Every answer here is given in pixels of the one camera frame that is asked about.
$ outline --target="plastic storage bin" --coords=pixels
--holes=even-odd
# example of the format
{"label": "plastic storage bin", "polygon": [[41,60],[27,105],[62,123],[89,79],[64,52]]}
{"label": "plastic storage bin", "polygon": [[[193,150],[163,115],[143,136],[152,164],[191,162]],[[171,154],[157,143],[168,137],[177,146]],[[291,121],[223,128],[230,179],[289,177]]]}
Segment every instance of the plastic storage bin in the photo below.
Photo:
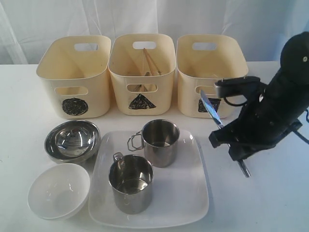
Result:
{"label": "plastic storage bin", "polygon": [[60,117],[98,117],[108,111],[110,51],[111,40],[101,35],[69,36],[52,43],[37,75]]}
{"label": "plastic storage bin", "polygon": [[[145,57],[160,72],[146,76]],[[170,108],[176,56],[173,40],[163,34],[128,34],[118,37],[112,48],[109,70],[118,108],[127,115],[159,115]],[[138,89],[144,85],[147,90]]]}
{"label": "plastic storage bin", "polygon": [[[217,98],[214,83],[247,75],[248,66],[237,41],[224,35],[184,35],[177,41],[178,108],[186,116],[210,118],[200,97],[204,90],[221,118],[234,107]],[[239,97],[227,98],[239,102]]]}

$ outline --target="white plate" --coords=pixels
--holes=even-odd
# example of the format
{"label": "white plate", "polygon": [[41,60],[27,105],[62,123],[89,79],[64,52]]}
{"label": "white plate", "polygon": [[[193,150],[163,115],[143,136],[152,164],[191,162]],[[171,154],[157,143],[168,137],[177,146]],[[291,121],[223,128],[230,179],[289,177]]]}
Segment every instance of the white plate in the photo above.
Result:
{"label": "white plate", "polygon": [[[181,130],[175,162],[167,168],[154,167],[150,206],[136,215],[117,208],[108,182],[109,168],[114,153],[132,154],[126,142],[135,132],[112,131],[103,137],[90,186],[91,218],[100,224],[135,229],[180,226],[203,218],[209,208],[206,178],[197,143],[186,130]],[[133,153],[143,156],[143,150]]]}

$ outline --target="white ceramic bowl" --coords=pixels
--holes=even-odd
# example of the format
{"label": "white ceramic bowl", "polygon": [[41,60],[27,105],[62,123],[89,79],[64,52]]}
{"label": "white ceramic bowl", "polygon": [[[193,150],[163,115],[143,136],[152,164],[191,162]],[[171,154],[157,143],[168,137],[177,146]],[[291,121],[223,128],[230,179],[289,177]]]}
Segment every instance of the white ceramic bowl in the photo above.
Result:
{"label": "white ceramic bowl", "polygon": [[40,218],[67,219],[84,206],[89,188],[90,177],[83,167],[73,163],[59,164],[33,182],[28,205]]}

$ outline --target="white curtain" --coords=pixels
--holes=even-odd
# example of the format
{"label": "white curtain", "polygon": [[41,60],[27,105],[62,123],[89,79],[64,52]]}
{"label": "white curtain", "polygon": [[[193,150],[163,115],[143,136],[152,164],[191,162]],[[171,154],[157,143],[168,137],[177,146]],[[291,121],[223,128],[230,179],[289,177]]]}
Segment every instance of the white curtain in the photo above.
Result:
{"label": "white curtain", "polygon": [[309,0],[0,0],[0,64],[37,64],[69,35],[163,33],[235,38],[247,61],[278,60],[309,30]]}

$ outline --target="metal bowl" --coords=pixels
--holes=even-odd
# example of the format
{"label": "metal bowl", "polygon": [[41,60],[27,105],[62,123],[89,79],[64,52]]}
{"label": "metal bowl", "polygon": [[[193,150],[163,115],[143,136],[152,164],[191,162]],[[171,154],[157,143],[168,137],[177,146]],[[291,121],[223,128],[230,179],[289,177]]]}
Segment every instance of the metal bowl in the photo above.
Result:
{"label": "metal bowl", "polygon": [[45,151],[56,163],[81,163],[97,154],[100,141],[100,131],[95,124],[72,120],[48,134]]}

